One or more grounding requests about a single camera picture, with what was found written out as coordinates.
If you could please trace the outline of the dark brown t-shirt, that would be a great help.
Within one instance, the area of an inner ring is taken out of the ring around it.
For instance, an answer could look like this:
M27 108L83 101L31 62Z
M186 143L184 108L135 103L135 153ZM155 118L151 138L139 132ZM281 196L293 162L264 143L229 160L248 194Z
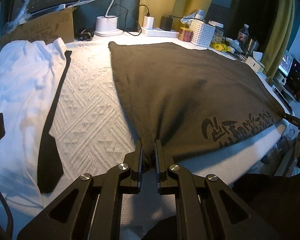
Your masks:
M245 63L174 43L110 42L117 94L154 161L154 143L175 160L225 148L280 121L281 104Z

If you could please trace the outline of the small monitor screen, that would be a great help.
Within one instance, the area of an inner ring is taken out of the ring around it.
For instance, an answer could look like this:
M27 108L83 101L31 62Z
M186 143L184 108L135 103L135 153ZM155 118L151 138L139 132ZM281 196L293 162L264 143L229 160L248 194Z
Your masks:
M284 87L300 102L300 62L286 50L279 64L279 71L286 79Z

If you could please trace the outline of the beige tissue box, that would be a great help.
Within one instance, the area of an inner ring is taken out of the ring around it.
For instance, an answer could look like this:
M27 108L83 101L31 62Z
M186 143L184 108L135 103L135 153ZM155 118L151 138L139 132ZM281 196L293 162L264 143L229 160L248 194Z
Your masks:
M264 71L264 65L251 56L246 59L245 63L256 73L261 73Z

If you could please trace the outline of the olive green curtain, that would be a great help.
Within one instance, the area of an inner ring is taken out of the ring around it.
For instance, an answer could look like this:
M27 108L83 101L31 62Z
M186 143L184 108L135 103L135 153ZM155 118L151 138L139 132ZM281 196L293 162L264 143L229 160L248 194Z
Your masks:
M264 72L273 78L286 51L294 22L295 0L279 0L269 42L262 56Z

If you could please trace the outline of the steel cup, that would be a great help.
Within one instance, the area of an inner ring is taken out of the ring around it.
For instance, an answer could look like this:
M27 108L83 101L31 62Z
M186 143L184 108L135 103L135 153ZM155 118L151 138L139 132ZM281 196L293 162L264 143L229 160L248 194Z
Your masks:
M243 53L246 56L251 56L253 55L253 52L257 50L259 45L258 40L254 40L253 38L248 38L244 43L243 43Z

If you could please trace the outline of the plastic water bottle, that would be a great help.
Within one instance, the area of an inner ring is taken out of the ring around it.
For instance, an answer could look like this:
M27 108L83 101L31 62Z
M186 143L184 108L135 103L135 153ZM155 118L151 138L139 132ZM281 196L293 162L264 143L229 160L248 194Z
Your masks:
M243 28L241 28L238 32L238 35L237 35L237 41L239 42L239 45L244 45L247 40L248 40L248 37L249 37L249 25L247 24L244 24L243 25Z

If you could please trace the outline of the yellow snack bag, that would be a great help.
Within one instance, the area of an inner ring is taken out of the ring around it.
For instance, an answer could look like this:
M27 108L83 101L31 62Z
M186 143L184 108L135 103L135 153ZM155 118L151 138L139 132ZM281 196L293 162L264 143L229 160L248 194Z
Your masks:
M230 52L230 53L235 52L234 48L232 48L231 46L227 46L224 43L210 43L210 47L221 52Z

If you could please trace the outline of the clear snack jar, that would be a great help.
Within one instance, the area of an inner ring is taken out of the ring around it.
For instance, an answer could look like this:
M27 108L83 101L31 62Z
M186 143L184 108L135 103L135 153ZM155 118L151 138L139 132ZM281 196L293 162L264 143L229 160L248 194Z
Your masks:
M211 43L222 43L223 34L224 34L224 30L223 30L224 25L222 23L211 21L211 20L209 20L208 24L215 28L215 32L213 34Z

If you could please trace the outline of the white perforated basket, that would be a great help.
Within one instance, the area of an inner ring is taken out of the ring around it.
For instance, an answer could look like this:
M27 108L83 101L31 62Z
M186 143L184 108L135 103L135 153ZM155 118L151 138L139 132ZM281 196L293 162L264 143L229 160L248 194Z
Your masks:
M215 27L200 20L193 20L190 24L192 37L190 42L196 46L209 47L215 33Z

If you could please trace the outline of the white shirt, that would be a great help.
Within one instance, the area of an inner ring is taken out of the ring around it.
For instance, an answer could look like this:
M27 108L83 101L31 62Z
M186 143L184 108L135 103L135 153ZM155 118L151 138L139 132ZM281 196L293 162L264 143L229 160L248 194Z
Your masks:
M43 209L43 193L63 175L49 131L69 68L70 52L61 38L51 44L18 40L0 52L0 192L13 215L14 234Z

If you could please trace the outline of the red round tin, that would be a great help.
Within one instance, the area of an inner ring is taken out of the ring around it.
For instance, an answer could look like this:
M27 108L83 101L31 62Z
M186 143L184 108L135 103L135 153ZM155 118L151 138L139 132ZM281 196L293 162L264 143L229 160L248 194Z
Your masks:
M190 42L193 31L189 28L180 27L178 39L184 42Z

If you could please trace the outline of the black power adapter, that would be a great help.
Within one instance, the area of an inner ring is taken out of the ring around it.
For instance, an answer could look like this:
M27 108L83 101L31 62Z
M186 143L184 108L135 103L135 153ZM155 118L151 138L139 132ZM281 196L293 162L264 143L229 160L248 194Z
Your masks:
M171 31L173 24L173 16L162 16L160 20L160 29L164 31Z

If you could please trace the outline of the white desk lamp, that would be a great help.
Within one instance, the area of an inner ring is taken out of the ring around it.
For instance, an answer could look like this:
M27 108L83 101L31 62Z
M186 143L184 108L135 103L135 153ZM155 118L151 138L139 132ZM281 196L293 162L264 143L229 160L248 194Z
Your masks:
M99 37L112 37L112 36L119 36L122 35L124 32L128 33L131 36L140 36L142 33L141 25L139 21L134 16L134 13L128 10L126 7L120 4L114 4L115 0L111 0L109 6L106 9L106 12L103 16L97 16L96 24L95 24L95 35ZM119 29L118 28L118 20L119 15L109 15L109 12L112 7L120 7L124 9L124 15L127 16L128 14L131 15L132 19L136 23L136 34L133 31L129 31L126 28Z

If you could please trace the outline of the white power strip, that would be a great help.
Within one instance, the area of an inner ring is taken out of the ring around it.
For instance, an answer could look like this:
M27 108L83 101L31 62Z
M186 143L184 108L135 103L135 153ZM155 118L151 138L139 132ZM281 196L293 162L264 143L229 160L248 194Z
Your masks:
M179 32L175 30L162 30L160 28L146 29L144 27L141 28L143 35L152 36L152 37L170 37L170 38L178 38Z

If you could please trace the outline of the cardboard box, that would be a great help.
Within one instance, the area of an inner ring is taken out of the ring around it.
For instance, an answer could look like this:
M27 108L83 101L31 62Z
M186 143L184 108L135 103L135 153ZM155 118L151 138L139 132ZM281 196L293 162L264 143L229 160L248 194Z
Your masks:
M45 44L51 44L54 40L61 38L64 43L73 42L75 39L73 20L75 9L76 7L51 12L19 25L14 31L6 33L0 38L1 48L16 40L44 41Z

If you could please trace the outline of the white charger plug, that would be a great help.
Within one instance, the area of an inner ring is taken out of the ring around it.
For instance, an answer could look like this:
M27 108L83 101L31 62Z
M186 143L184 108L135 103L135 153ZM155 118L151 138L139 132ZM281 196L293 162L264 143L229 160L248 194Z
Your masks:
M147 29L147 30L151 30L153 29L153 23L154 23L154 17L152 17L150 15L150 13L148 12L146 14L146 16L143 19L143 28Z

